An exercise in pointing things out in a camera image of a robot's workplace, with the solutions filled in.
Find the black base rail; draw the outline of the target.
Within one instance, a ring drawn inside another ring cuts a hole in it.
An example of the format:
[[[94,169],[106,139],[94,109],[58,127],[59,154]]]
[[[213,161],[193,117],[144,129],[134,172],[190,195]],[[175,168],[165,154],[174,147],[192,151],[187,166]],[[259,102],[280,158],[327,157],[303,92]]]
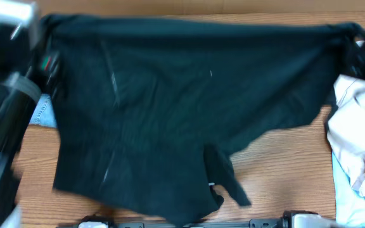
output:
[[[199,222],[190,223],[183,228],[339,228],[334,220],[315,212],[290,210],[280,218],[252,218],[248,222]],[[77,224],[61,224],[58,228],[176,228],[168,223],[128,222],[115,223],[112,218],[86,216]]]

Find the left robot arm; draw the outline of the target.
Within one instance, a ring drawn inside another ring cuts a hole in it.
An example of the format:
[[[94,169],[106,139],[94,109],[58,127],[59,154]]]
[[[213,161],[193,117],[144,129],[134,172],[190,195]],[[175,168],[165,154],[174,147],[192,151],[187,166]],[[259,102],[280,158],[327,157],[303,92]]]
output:
[[[12,163],[44,86],[36,58],[26,31],[0,25],[0,226],[16,207],[20,177]]]

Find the folded blue denim shorts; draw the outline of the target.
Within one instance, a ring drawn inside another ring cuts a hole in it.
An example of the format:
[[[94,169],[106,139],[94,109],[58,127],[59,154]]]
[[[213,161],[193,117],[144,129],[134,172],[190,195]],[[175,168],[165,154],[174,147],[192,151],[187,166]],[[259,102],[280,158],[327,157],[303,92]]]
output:
[[[51,97],[48,94],[41,95],[41,98],[30,119],[30,125],[56,128],[53,105],[51,103]]]

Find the light blue garment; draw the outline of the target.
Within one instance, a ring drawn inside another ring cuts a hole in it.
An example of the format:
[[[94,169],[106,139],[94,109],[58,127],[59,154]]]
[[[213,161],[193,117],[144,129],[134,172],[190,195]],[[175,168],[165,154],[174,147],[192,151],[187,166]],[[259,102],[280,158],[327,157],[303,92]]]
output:
[[[365,227],[365,198],[360,197],[349,184],[349,177],[332,154],[333,182],[335,184],[336,221],[339,224]]]

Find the black shorts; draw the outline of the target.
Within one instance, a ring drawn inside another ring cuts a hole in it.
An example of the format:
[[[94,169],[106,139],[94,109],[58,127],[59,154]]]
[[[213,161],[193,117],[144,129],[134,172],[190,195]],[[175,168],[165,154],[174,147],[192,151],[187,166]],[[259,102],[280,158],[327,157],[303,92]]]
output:
[[[42,24],[64,81],[54,187],[178,226],[220,208],[213,185],[250,204],[230,156],[311,123],[362,33],[86,15]]]

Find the light pink shorts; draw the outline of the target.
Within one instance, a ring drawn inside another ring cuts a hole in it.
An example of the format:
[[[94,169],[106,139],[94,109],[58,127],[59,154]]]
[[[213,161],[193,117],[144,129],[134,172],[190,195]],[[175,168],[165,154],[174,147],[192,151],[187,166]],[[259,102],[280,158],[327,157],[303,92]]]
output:
[[[365,80],[339,75],[334,92],[337,111],[328,120],[327,139],[349,186],[365,198]]]

